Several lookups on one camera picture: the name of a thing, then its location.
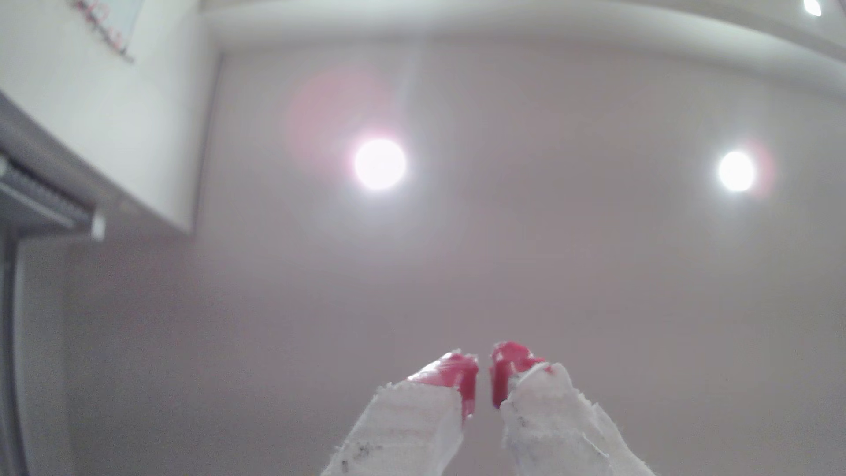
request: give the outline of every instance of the white ceiling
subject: white ceiling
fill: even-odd
[[[314,476],[378,385],[502,339],[564,363],[659,474],[846,468],[843,100],[465,39],[229,55],[215,110],[196,238],[71,260],[80,474]],[[343,151],[381,113],[411,167],[372,195]],[[774,180],[728,194],[717,160],[750,143]],[[484,373],[478,398],[446,476],[513,474]]]
[[[362,38],[557,38],[728,64],[846,96],[846,15],[835,0],[206,0],[224,49]]]

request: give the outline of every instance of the ceiling light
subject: ceiling light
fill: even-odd
[[[822,7],[817,0],[805,0],[805,11],[816,17],[822,15]]]
[[[747,191],[755,184],[755,163],[743,152],[731,152],[722,158],[717,172],[730,191]]]
[[[355,154],[355,174],[371,190],[396,185],[405,175],[405,152],[394,141],[368,141]]]

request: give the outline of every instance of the poster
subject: poster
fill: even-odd
[[[126,53],[144,0],[73,0],[115,50]]]

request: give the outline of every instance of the ceiling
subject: ceiling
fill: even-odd
[[[206,0],[231,53],[363,38],[569,39],[726,64],[846,97],[846,14],[797,0]]]
[[[843,99],[464,38],[229,54],[215,111],[196,238],[71,259],[80,474],[314,476],[378,385],[503,339],[659,474],[846,468]],[[376,195],[345,153],[370,121],[411,162]],[[754,194],[716,180],[739,147]],[[446,476],[512,474],[489,398]]]

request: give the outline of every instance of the recessed light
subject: recessed light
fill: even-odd
[[[385,190],[405,175],[407,165],[402,147],[388,139],[365,142],[355,154],[355,174],[371,190]]]
[[[818,17],[822,15],[822,6],[817,0],[805,0],[805,11]]]
[[[755,184],[755,162],[743,152],[730,152],[720,161],[717,174],[730,191],[747,191]]]

